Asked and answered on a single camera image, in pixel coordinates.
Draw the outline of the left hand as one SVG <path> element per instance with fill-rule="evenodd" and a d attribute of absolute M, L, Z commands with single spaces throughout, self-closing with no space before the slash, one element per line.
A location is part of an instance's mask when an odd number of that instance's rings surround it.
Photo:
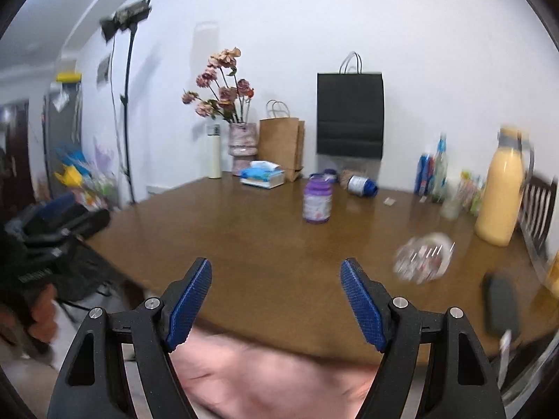
<path fill-rule="evenodd" d="M 57 289 L 52 285 L 46 285 L 38 294 L 35 302 L 28 307 L 30 323 L 22 323 L 11 309 L 1 305 L 1 334 L 15 336 L 19 329 L 28 333 L 33 339 L 41 343 L 49 344 L 56 338 L 58 325 L 56 323 Z"/>

